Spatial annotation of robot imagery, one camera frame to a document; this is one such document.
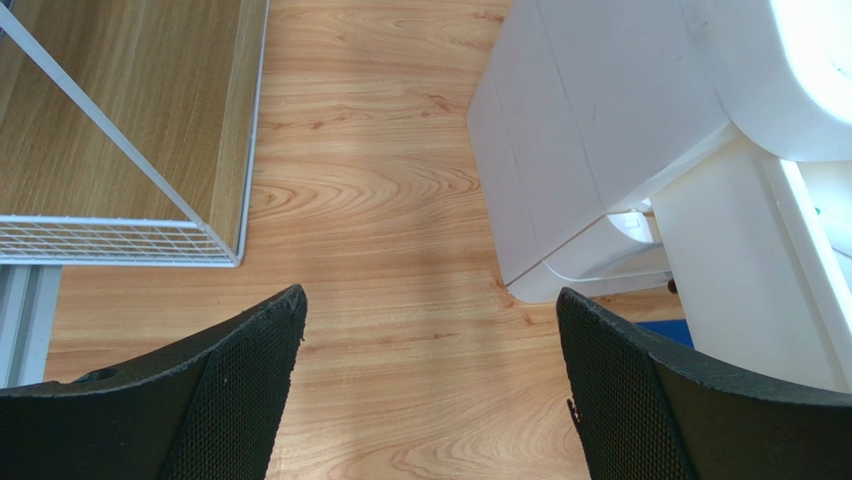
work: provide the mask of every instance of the white furniture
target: white furniture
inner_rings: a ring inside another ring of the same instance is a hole
[[[516,0],[468,116],[509,291],[670,270],[696,348],[850,391],[850,75],[844,0]]]

